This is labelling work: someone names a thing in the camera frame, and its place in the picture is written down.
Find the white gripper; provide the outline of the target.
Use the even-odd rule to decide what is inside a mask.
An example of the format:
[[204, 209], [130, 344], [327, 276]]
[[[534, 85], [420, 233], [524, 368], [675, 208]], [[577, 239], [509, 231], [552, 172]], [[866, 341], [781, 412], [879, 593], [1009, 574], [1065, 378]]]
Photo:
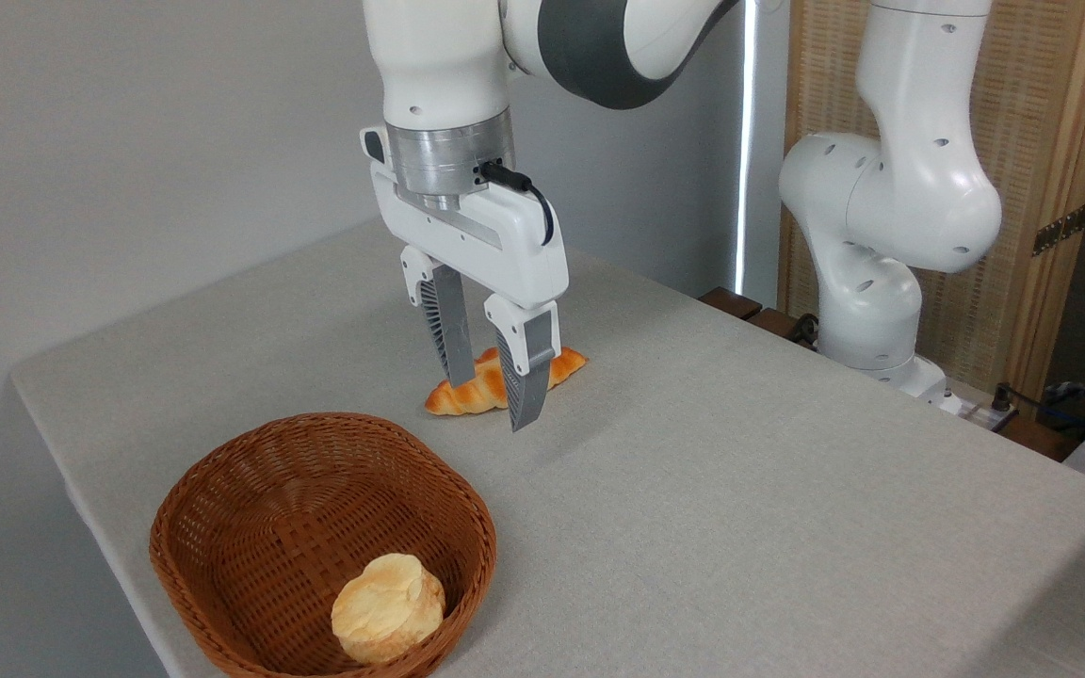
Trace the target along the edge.
[[477, 374], [463, 274], [495, 292], [485, 314], [496, 329], [511, 428], [537, 421], [561, 353], [556, 299], [567, 291], [569, 266], [560, 230], [544, 244], [537, 199], [505, 187], [478, 190], [461, 197], [458, 209], [439, 212], [399, 196], [395, 174], [375, 159], [370, 176], [384, 223], [410, 245], [400, 254], [406, 291], [425, 314], [449, 385], [457, 389]]

